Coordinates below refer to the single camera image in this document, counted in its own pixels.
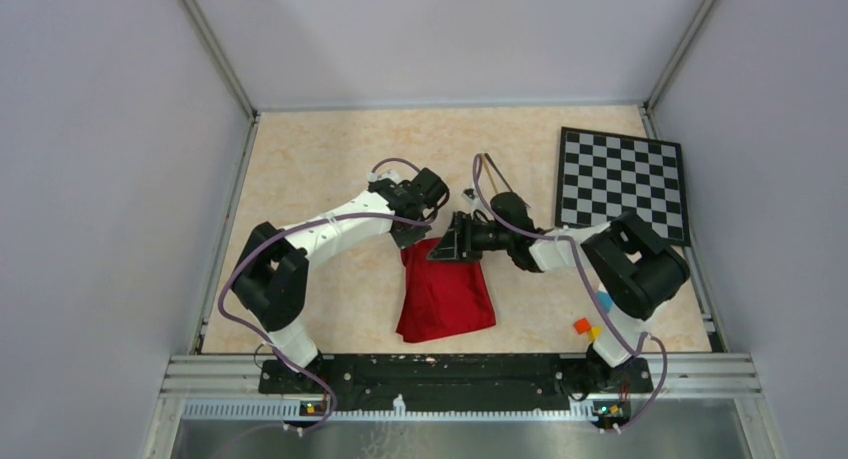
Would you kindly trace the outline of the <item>red cloth napkin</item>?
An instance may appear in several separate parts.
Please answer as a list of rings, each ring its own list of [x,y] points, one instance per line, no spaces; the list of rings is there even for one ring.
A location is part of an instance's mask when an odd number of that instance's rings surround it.
[[[439,242],[425,239],[400,251],[405,288],[396,333],[406,343],[477,332],[497,323],[481,265],[431,260],[429,253]]]

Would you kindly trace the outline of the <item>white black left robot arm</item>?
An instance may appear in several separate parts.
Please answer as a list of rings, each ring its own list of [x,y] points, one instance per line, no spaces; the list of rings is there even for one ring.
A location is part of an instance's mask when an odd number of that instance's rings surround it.
[[[292,389],[308,392],[321,376],[319,349],[300,319],[312,270],[372,237],[388,234],[400,249],[421,241],[449,198],[448,185],[428,168],[412,179],[373,173],[362,192],[334,209],[251,231],[223,291],[235,294],[260,337],[286,358],[282,377]]]

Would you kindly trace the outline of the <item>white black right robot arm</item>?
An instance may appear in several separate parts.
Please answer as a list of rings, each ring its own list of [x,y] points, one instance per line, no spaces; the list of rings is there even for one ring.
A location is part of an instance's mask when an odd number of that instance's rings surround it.
[[[477,262],[489,251],[505,252],[531,273],[573,268],[586,280],[589,270],[595,272],[600,286],[589,295],[604,327],[587,351],[586,376],[600,391],[626,379],[625,363],[642,352],[647,321],[690,277],[682,256],[634,212],[588,228],[544,230],[513,192],[495,195],[471,214],[454,213],[428,257]]]

